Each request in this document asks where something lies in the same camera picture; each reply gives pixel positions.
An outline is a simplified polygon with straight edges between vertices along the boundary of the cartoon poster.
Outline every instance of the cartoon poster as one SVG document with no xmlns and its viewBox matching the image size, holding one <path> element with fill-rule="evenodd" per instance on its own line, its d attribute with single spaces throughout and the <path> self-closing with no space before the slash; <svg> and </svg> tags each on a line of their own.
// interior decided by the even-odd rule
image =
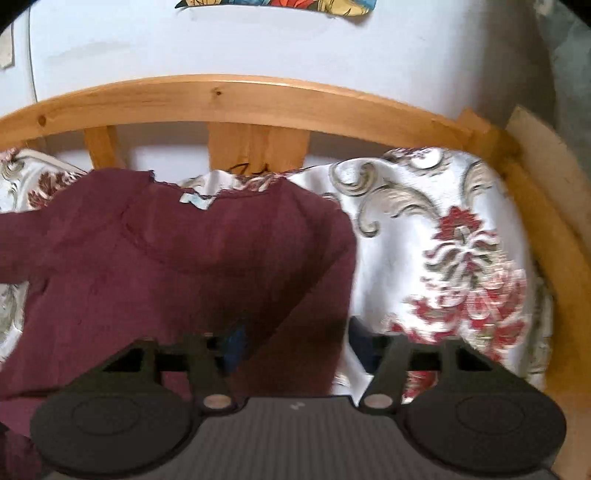
<svg viewBox="0 0 591 480">
<path fill-rule="evenodd" d="M 331 15 L 355 17 L 375 8 L 376 0 L 181 0 L 176 8 L 203 5 L 268 5 L 325 12 Z"/>
</svg>

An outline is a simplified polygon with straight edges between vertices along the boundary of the metal screw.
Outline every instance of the metal screw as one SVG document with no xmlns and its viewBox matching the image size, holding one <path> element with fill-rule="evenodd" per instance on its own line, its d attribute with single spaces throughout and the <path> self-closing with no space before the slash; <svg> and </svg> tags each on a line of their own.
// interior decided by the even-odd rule
<svg viewBox="0 0 591 480">
<path fill-rule="evenodd" d="M 369 408 L 375 409 L 384 409 L 388 408 L 394 401 L 387 395 L 383 393 L 375 393 L 373 395 L 369 395 L 363 399 L 363 403 Z"/>
<path fill-rule="evenodd" d="M 213 394 L 203 399 L 203 405 L 211 410 L 223 410 L 232 405 L 232 399 L 227 395 Z"/>
</svg>

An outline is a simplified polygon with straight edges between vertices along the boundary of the ribbed gray surface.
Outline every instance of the ribbed gray surface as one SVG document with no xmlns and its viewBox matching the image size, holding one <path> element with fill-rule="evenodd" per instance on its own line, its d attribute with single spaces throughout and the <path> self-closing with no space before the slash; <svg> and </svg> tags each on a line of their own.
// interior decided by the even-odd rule
<svg viewBox="0 0 591 480">
<path fill-rule="evenodd" d="M 47 480 L 70 477 L 52 474 Z M 238 414 L 206 420 L 191 445 L 137 480 L 443 480 L 450 472 L 406 444 L 393 421 L 364 415 L 347 397 L 253 398 Z M 556 480 L 549 471 L 523 480 Z"/>
</svg>

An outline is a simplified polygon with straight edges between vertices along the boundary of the wooden bed frame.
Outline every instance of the wooden bed frame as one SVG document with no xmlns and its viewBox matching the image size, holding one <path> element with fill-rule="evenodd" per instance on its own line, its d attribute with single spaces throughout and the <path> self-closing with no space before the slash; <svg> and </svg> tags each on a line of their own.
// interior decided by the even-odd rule
<svg viewBox="0 0 591 480">
<path fill-rule="evenodd" d="M 36 103 L 0 118 L 0 150 L 46 135 L 84 130 L 95 168 L 124 168 L 117 154 L 116 125 L 176 121 L 207 122 L 210 166 L 221 170 L 237 164 L 245 164 L 246 173 L 265 165 L 272 171 L 299 168 L 310 131 L 393 147 L 447 147 L 485 159 L 505 180 L 556 298 L 547 391 L 571 420 L 565 448 L 572 458 L 563 462 L 563 476 L 574 479 L 582 473 L 581 478 L 591 478 L 591 469 L 587 470 L 591 423 L 582 426 L 589 422 L 591 410 L 591 268 L 584 246 L 591 239 L 581 235 L 587 231 L 585 219 L 567 221 L 561 205 L 549 199 L 553 192 L 533 181 L 522 145 L 511 135 L 470 110 L 454 121 L 393 100 L 317 83 L 191 75 L 114 83 Z"/>
</svg>

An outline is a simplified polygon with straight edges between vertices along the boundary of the round black disc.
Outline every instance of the round black disc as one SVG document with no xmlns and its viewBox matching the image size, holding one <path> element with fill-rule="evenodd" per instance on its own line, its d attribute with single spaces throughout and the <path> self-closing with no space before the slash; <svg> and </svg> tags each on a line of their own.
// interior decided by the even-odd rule
<svg viewBox="0 0 591 480">
<path fill-rule="evenodd" d="M 419 395 L 407 429 L 429 456 L 469 472 L 506 475 L 539 468 L 566 434 L 560 409 L 539 393 Z"/>
<path fill-rule="evenodd" d="M 62 471 L 118 475 L 167 456 L 190 426 L 187 404 L 164 388 L 149 394 L 63 392 L 35 412 L 31 438 Z"/>
</svg>

